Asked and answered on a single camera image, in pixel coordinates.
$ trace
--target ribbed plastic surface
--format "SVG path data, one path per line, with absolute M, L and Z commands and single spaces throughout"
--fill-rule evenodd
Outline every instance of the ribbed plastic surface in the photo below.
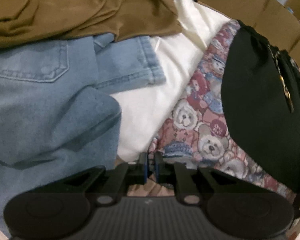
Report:
M 199 208 L 183 206 L 174 197 L 124 197 L 115 206 L 99 208 L 81 232 L 65 239 L 238 240 L 213 227 Z

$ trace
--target brown shirt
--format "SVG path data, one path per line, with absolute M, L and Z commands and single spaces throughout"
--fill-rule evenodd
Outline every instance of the brown shirt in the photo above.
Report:
M 173 0 L 0 0 L 0 48 L 102 33 L 120 41 L 181 32 Z

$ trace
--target denim hem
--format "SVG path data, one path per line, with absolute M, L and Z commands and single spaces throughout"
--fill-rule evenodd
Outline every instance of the denim hem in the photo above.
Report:
M 165 82 L 166 78 L 163 69 L 160 65 L 160 62 L 157 58 L 154 49 L 151 46 L 149 36 L 140 36 L 138 37 L 138 39 L 140 41 L 142 52 L 144 53 L 144 57 L 147 61 L 147 65 L 149 69 L 152 71 L 152 79 L 149 79 L 149 84 L 157 85 L 157 84 L 161 84 L 162 82 Z
M 95 85 L 95 88 L 113 94 L 125 90 L 138 89 L 147 85 L 160 85 L 165 83 L 166 77 L 156 53 L 151 46 L 149 37 L 140 36 L 137 38 L 143 54 L 142 56 L 145 59 L 145 64 L 140 68 L 140 71 L 98 83 Z

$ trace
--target zipper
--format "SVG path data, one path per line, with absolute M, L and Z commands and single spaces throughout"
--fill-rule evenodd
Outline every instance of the zipper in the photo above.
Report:
M 287 103 L 288 103 L 288 106 L 289 106 L 289 109 L 290 109 L 290 112 L 293 113 L 294 111 L 294 107 L 293 107 L 293 103 L 292 103 L 292 100 L 291 100 L 291 97 L 290 97 L 290 93 L 289 93 L 289 90 L 286 86 L 286 83 L 284 82 L 284 79 L 281 75 L 281 71 L 280 71 L 280 68 L 279 68 L 279 61 L 278 61 L 278 57 L 280 55 L 280 51 L 278 50 L 276 52 L 276 54 L 274 55 L 273 52 L 272 52 L 272 49 L 271 49 L 271 46 L 268 44 L 268 48 L 270 50 L 270 53 L 271 53 L 271 56 L 274 60 L 274 64 L 275 64 L 275 67 L 277 68 L 278 70 L 278 73 L 279 73 L 279 77 L 280 77 L 280 81 L 282 83 L 282 87 L 283 87 L 283 92 L 284 92 L 284 96 L 287 100 Z

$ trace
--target pocket stitching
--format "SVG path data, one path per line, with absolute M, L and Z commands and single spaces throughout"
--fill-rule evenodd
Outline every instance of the pocket stitching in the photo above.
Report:
M 36 82 L 36 83 L 51 83 L 55 82 L 58 78 L 60 78 L 64 73 L 66 73 L 69 70 L 69 59 L 68 59 L 68 43 L 67 41 L 59 41 L 60 42 L 60 50 L 59 50 L 59 62 L 58 66 L 55 67 L 49 74 L 32 74 L 32 73 L 27 73 L 27 72 L 22 72 L 22 71 L 11 71 L 11 70 L 0 70 L 0 78 L 6 78 L 10 80 L 17 80 L 17 81 L 27 81 L 27 82 Z M 63 65 L 62 62 L 65 62 L 66 66 L 65 68 L 62 68 L 61 66 Z M 57 74 L 54 78 L 52 79 L 43 79 L 44 76 L 49 76 L 51 75 L 52 72 L 56 72 L 57 70 L 63 69 L 59 74 Z M 11 73 L 9 76 L 8 74 L 2 74 L 3 72 L 8 72 Z M 25 78 L 25 77 L 18 77 L 18 75 L 22 74 L 24 75 L 32 75 L 32 78 Z

